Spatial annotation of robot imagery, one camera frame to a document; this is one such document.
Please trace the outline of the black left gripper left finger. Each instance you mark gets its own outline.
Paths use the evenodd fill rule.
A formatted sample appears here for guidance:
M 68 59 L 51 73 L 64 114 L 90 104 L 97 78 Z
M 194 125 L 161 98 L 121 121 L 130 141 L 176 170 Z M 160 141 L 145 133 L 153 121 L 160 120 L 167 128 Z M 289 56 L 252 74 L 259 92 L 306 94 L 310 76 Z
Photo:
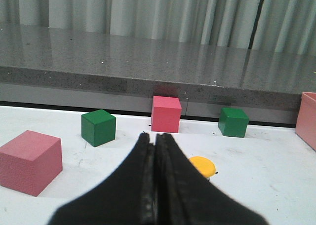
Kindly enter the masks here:
M 154 154 L 140 134 L 119 167 L 98 186 L 56 210 L 50 225 L 153 225 Z

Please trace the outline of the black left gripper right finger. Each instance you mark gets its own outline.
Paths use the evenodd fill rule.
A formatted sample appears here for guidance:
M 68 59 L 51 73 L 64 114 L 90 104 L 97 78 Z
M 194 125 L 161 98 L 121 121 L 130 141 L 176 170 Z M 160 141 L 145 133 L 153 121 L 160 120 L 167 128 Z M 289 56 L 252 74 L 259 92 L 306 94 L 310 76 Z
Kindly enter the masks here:
M 170 134 L 156 136 L 159 225 L 266 225 L 267 221 L 211 184 Z

